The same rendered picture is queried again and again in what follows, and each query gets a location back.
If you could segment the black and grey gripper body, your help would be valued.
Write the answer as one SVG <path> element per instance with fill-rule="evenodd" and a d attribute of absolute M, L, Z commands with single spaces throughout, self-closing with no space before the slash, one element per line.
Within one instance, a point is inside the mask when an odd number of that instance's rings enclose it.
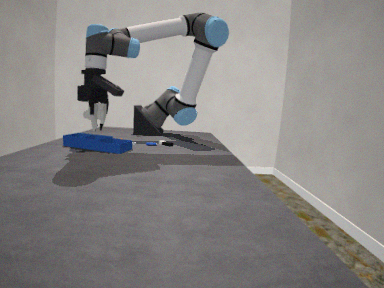
<path fill-rule="evenodd" d="M 101 76 L 101 74 L 106 74 L 106 70 L 100 68 L 85 68 L 85 70 L 81 70 L 81 74 L 84 74 L 84 85 L 78 86 L 77 100 L 88 102 L 91 94 L 95 92 L 94 96 L 97 103 L 104 103 L 108 97 L 107 91 L 92 81 L 94 76 L 91 75 L 92 73 Z"/>

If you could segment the blue bins with labels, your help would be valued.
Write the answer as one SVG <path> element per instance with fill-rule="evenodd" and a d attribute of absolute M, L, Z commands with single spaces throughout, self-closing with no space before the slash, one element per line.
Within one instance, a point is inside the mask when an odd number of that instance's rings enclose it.
<path fill-rule="evenodd" d="M 82 136 L 84 136 L 84 138 L 82 138 Z M 132 141 L 114 139 L 112 136 L 74 133 L 63 135 L 63 146 L 121 154 L 132 149 Z"/>

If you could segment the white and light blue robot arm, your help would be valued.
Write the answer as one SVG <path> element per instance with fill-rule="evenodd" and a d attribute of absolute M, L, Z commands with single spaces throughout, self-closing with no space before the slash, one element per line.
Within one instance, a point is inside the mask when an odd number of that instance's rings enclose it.
<path fill-rule="evenodd" d="M 177 35 L 195 37 L 195 49 L 181 91 L 171 86 L 141 110 L 157 128 L 163 125 L 169 115 L 179 125 L 189 125 L 197 117 L 196 96 L 212 54 L 226 43 L 229 36 L 228 25 L 223 19 L 205 13 L 193 13 L 177 19 L 122 29 L 112 28 L 109 31 L 106 26 L 91 24 L 86 34 L 85 67 L 106 69 L 107 55 L 136 58 L 140 43 Z"/>

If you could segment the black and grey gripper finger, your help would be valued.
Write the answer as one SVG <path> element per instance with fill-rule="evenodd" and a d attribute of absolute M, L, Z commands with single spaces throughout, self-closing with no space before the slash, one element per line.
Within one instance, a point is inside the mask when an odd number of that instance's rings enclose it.
<path fill-rule="evenodd" d="M 103 129 L 104 122 L 106 119 L 106 115 L 108 112 L 108 106 L 109 106 L 109 100 L 107 97 L 107 100 L 104 101 L 104 103 L 97 103 L 98 104 L 98 112 L 97 112 L 97 117 L 100 120 L 100 130 Z"/>
<path fill-rule="evenodd" d="M 92 128 L 93 128 L 93 131 L 95 132 L 98 126 L 97 124 L 98 105 L 95 104 L 97 102 L 94 94 L 91 94 L 91 97 L 88 100 L 88 103 L 89 103 L 88 110 L 83 113 L 83 116 L 84 118 L 91 120 Z"/>

